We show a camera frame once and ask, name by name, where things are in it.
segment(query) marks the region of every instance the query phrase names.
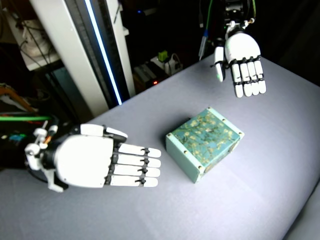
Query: robotic hand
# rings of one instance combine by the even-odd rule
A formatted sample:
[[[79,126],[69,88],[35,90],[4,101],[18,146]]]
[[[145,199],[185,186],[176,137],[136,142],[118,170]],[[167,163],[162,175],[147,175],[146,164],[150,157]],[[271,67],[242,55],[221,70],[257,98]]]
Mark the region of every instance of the robotic hand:
[[[225,78],[225,55],[226,66],[231,66],[235,94],[238,98],[244,94],[247,97],[264,94],[267,90],[260,62],[260,48],[250,35],[244,33],[249,23],[254,21],[254,18],[249,22],[245,20],[244,23],[230,21],[227,24],[225,46],[221,41],[214,51],[214,65],[219,81],[222,82]]]
[[[81,124],[63,142],[50,142],[58,127],[45,127],[34,131],[36,140],[24,151],[29,168],[44,173],[50,190],[158,185],[160,150],[125,144],[125,133],[95,124]]]

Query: blue light strip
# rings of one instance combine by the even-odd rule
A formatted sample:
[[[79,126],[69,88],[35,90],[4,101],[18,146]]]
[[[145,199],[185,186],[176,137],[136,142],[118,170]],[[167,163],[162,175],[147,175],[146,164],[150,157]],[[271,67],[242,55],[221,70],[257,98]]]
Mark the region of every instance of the blue light strip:
[[[91,19],[91,23],[92,23],[92,26],[93,26],[93,29],[94,29],[94,33],[95,33],[96,39],[98,40],[98,44],[99,44],[99,47],[100,47],[100,50],[101,50],[101,53],[102,53],[102,57],[103,57],[106,69],[108,70],[108,73],[109,73],[109,76],[110,76],[110,79],[111,79],[111,83],[112,83],[112,86],[113,86],[113,90],[114,90],[116,99],[118,101],[118,104],[121,105],[122,101],[121,101],[121,98],[120,98],[120,95],[119,95],[119,92],[118,92],[118,88],[117,88],[117,85],[116,85],[116,82],[115,82],[114,75],[113,75],[113,73],[111,71],[110,63],[109,63],[109,60],[108,60],[108,57],[107,57],[105,46],[104,46],[104,44],[102,42],[102,38],[101,38],[101,35],[100,35],[100,32],[99,32],[99,28],[98,28],[98,25],[97,25],[97,21],[96,21],[96,18],[95,18],[94,11],[93,11],[92,6],[91,6],[91,2],[90,2],[90,0],[84,0],[84,1],[85,1],[85,5],[86,5],[86,8],[88,10],[90,19]]]

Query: floral pattern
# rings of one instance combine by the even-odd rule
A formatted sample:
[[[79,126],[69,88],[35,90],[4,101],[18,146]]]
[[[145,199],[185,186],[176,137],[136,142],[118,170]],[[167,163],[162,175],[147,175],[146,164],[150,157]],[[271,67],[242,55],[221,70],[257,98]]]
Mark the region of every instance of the floral pattern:
[[[225,150],[240,140],[236,132],[207,109],[181,125],[172,134],[204,167],[217,163],[221,155],[227,154]]]

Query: robotic arm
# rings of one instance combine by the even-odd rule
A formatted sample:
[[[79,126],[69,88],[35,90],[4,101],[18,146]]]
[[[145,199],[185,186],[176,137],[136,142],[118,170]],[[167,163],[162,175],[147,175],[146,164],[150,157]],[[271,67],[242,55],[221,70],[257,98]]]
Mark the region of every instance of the robotic arm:
[[[222,0],[219,9],[223,21],[216,21],[214,32],[214,66],[220,82],[225,79],[225,69],[231,68],[235,94],[264,94],[267,90],[260,62],[259,45],[245,33],[249,24],[256,19],[255,0]]]
[[[125,133],[95,124],[81,124],[63,142],[50,142],[58,127],[48,132],[45,127],[34,131],[36,140],[26,146],[25,155],[32,170],[44,173],[50,190],[158,185],[160,150],[125,144]]]

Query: floral box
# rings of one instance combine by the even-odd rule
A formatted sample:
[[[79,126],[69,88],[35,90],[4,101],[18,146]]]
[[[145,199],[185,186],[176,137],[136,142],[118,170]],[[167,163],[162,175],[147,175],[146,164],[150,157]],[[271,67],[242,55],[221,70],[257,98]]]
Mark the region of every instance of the floral box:
[[[244,137],[225,117],[208,107],[166,135],[166,150],[196,183],[232,152]]]

